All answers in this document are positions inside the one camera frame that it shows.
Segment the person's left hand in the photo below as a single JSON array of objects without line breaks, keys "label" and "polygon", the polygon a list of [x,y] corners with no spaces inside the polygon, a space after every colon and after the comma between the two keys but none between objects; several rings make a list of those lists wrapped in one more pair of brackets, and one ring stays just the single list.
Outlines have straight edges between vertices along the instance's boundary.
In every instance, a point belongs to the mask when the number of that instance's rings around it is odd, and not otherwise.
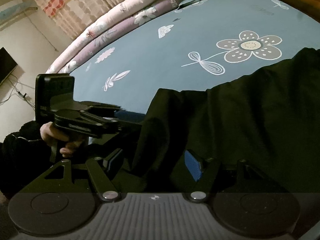
[{"label": "person's left hand", "polygon": [[64,158],[70,157],[85,140],[83,137],[71,139],[59,131],[52,122],[48,122],[41,126],[40,135],[42,140],[49,146],[53,146],[55,142],[61,142],[63,146],[59,148],[59,152]]}]

